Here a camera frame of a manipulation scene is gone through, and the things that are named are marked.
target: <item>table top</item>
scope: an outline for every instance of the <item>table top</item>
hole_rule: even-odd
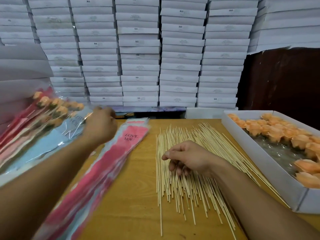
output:
[[[124,122],[125,120],[118,120],[119,125]],[[157,205],[156,193],[156,135],[160,133],[160,128],[166,129],[170,125],[192,129],[202,122],[209,123],[220,133],[224,133],[246,156],[221,124],[220,119],[150,120],[149,134],[128,156],[122,171],[89,219],[79,240],[233,239],[226,218],[221,215],[223,221],[221,224],[213,207],[208,212],[208,218],[203,205],[199,204],[199,207],[194,208],[196,222],[194,225],[192,212],[185,209],[185,221],[183,214],[176,212],[175,202],[167,202],[165,196],[162,198],[163,237],[160,235],[160,208]],[[100,146],[96,150],[97,153],[85,162],[66,192],[86,172],[102,147]],[[262,189],[278,200],[267,186],[261,181],[259,183]],[[298,215],[320,230],[320,215]],[[237,224],[234,233],[237,240],[247,239]]]

